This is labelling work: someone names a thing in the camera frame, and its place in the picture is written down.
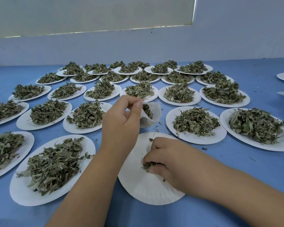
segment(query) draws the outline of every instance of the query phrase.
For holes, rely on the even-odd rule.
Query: hand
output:
[[[123,95],[103,115],[101,142],[103,149],[130,153],[140,131],[141,101],[140,98]]]
[[[210,199],[223,183],[228,167],[202,151],[178,140],[157,137],[143,159],[156,162],[149,173],[162,176],[183,193]]]

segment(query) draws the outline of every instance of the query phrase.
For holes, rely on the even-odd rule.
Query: person's left hand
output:
[[[142,99],[123,95],[103,115],[103,149],[117,149],[129,154],[136,144],[140,130]]]

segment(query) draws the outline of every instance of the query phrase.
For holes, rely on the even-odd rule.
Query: blue tabletop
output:
[[[214,70],[225,73],[240,84],[240,89],[250,96],[248,108],[257,107],[269,111],[272,115],[284,120],[284,96],[276,94],[284,91],[284,81],[276,75],[284,72],[284,58],[235,60],[235,61],[206,61]],[[35,81],[48,72],[56,72],[62,65],[56,66],[29,66],[29,67],[0,67],[0,101],[6,102],[17,84],[35,84]],[[52,89],[63,85],[64,82],[51,85]],[[133,85],[129,79],[119,83],[122,88]],[[94,82],[84,84],[87,89],[94,86]],[[161,80],[153,83],[160,89],[168,84]],[[196,81],[189,84],[190,87],[200,90],[202,85]],[[119,97],[105,102],[114,104]],[[47,101],[47,95],[27,101],[30,108]],[[73,108],[86,102],[83,95],[68,100]],[[165,126],[165,116],[173,106],[162,102],[159,98],[154,102],[160,102],[163,108],[162,117],[158,125],[160,132],[171,134]],[[213,113],[220,115],[227,108],[218,107],[200,101],[200,107],[209,108]],[[143,128],[140,133],[155,131],[154,126]],[[0,133],[7,131],[19,131],[16,127],[16,119],[0,125]],[[35,137],[35,143],[31,150],[34,151],[44,143],[60,136],[69,135],[63,129],[62,121],[45,129],[30,131]],[[96,150],[101,143],[101,131],[85,134],[94,141]],[[208,155],[215,157],[222,163],[243,170],[261,181],[284,192],[284,152],[272,152],[247,145],[231,135],[212,145],[195,145]],[[0,227],[42,227],[57,209],[65,196],[35,207],[21,206],[15,203],[9,194],[9,184],[16,168],[0,177]],[[198,198],[185,195],[182,199],[169,205],[152,206],[144,204],[131,197],[122,187],[119,180],[116,181],[114,193],[108,211],[106,226],[248,226],[240,218],[227,209]]]

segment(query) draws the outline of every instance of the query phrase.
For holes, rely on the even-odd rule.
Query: person's right hand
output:
[[[153,140],[143,164],[156,162],[149,173],[162,176],[183,193],[210,199],[215,190],[223,189],[229,168],[202,151],[175,139],[157,137]]]

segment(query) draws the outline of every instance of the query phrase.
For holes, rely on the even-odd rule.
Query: blue surface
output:
[[[258,107],[267,110],[272,115],[284,120],[284,96],[276,94],[284,91],[284,81],[277,79],[278,73],[284,72],[284,58],[258,59],[238,61],[207,61],[214,70],[219,70],[234,78],[240,84],[240,89],[250,98],[249,108]],[[55,72],[61,66],[31,66],[31,67],[0,67],[0,101],[6,102],[17,84],[34,84],[45,72]],[[64,82],[53,84],[52,88],[63,85]],[[129,79],[120,83],[122,88],[134,84]],[[94,86],[94,82],[84,84],[87,88]],[[168,84],[161,80],[153,83],[160,89]],[[190,87],[200,90],[202,85],[196,81]],[[118,97],[105,102],[114,104]],[[47,95],[27,101],[30,108],[47,101]],[[69,100],[73,108],[86,102],[83,95]],[[166,114],[176,106],[163,103],[159,98],[155,102],[162,104],[162,117],[157,128],[160,132],[170,134],[165,127]],[[210,111],[220,115],[227,108],[218,107],[201,100],[201,106],[210,108]],[[155,131],[154,126],[141,129],[140,133]],[[0,133],[19,131],[16,119],[0,125]],[[31,131],[35,143],[34,151],[44,143],[64,135],[62,122],[45,129]],[[98,150],[101,143],[101,130],[86,134],[90,137]],[[243,170],[265,183],[284,192],[284,152],[271,152],[249,146],[229,134],[226,138],[212,145],[194,145],[196,148],[207,148],[206,153],[215,157],[224,164]],[[16,167],[0,177],[0,227],[16,226],[44,226],[50,216],[59,206],[64,196],[45,205],[25,207],[15,203],[9,194],[9,184]],[[211,202],[184,196],[177,202],[165,206],[151,206],[131,197],[117,180],[110,209],[107,215],[106,226],[247,226],[240,218],[227,209]]]

